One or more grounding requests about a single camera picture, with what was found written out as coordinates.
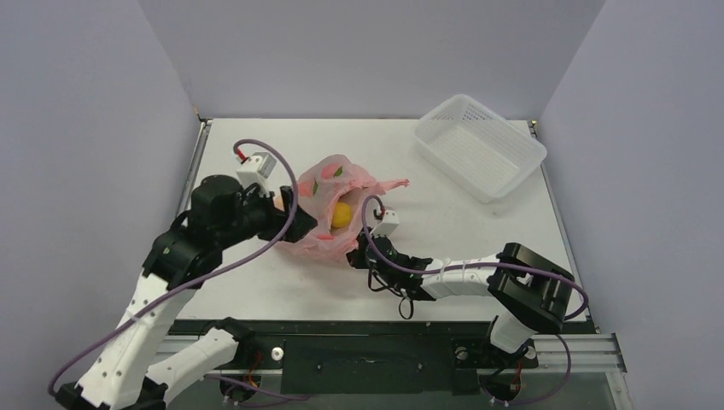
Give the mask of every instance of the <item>lemon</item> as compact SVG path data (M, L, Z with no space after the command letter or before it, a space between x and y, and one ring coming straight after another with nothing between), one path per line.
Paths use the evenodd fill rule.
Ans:
M332 214L332 227L343 228L352 222L352 207L344 202L335 205L335 212Z

